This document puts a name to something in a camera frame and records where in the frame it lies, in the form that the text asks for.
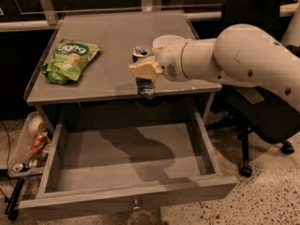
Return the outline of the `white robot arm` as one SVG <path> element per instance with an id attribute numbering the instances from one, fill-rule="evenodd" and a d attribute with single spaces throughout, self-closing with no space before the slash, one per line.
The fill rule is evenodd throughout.
<path id="1" fill-rule="evenodd" d="M 288 50 L 300 44 L 300 7 L 282 40 L 261 28 L 240 23 L 216 38 L 177 39 L 161 43 L 128 66 L 133 76 L 171 82 L 204 80 L 210 83 L 259 86 L 300 112 L 300 57 Z"/>

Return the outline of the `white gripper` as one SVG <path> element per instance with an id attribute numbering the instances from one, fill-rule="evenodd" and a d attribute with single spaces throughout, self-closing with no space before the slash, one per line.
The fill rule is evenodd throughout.
<path id="1" fill-rule="evenodd" d="M 171 82 L 186 82 L 188 78 L 182 69 L 182 55 L 187 44 L 186 39 L 179 39 L 154 47 L 153 51 L 160 51 L 157 59 L 155 56 L 140 58 L 128 68 L 140 79 L 156 80 L 162 74 Z"/>

